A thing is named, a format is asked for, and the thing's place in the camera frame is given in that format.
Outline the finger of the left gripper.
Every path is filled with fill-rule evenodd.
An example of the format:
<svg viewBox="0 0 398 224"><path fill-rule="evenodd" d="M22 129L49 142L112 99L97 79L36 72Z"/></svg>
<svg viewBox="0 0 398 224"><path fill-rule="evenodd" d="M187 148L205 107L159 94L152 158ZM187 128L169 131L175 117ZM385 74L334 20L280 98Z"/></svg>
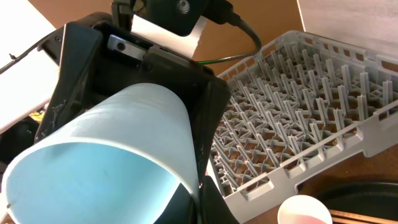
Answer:
<svg viewBox="0 0 398 224"><path fill-rule="evenodd" d="M215 131L230 98L229 86L224 80L211 80L189 111L200 184L205 176Z"/></svg>

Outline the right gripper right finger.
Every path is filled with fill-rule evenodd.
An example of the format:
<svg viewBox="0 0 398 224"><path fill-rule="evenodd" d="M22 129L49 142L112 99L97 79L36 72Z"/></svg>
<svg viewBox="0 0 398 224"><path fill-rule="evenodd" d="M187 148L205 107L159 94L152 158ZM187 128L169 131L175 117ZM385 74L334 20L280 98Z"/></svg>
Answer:
<svg viewBox="0 0 398 224"><path fill-rule="evenodd" d="M204 224L239 224L210 176L204 176L200 189L200 208Z"/></svg>

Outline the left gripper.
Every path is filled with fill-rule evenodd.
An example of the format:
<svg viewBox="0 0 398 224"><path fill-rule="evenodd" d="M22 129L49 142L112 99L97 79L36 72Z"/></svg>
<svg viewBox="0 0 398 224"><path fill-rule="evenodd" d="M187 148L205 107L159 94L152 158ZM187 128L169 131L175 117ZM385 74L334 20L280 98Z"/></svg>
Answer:
<svg viewBox="0 0 398 224"><path fill-rule="evenodd" d="M69 22L39 49L59 74L35 143L75 118L84 103L99 103L127 86L155 83L194 103L209 81L219 79L212 69L114 26L105 12Z"/></svg>

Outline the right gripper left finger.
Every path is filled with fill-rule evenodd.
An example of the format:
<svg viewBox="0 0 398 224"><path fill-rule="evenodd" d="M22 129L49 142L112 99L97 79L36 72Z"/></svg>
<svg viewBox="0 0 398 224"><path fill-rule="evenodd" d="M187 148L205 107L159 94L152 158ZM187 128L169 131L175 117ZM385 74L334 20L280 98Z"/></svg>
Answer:
<svg viewBox="0 0 398 224"><path fill-rule="evenodd" d="M165 210L154 224L195 224L195 204L186 188L180 184Z"/></svg>

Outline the blue cup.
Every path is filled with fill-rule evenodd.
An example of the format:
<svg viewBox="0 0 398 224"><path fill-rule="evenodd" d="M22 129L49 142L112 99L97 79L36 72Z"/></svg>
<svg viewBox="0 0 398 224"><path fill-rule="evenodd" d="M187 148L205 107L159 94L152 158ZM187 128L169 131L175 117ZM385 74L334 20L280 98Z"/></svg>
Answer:
<svg viewBox="0 0 398 224"><path fill-rule="evenodd" d="M187 109L139 83L21 152L1 187L16 223L154 223L179 186L198 203Z"/></svg>

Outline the pink cup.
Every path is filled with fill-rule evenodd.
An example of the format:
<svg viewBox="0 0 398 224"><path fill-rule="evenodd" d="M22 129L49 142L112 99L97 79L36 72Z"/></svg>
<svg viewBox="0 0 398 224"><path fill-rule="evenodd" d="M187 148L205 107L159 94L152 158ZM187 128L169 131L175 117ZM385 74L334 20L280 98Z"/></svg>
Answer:
<svg viewBox="0 0 398 224"><path fill-rule="evenodd" d="M332 224L326 206L314 197L295 195L286 199L277 213L278 224Z"/></svg>

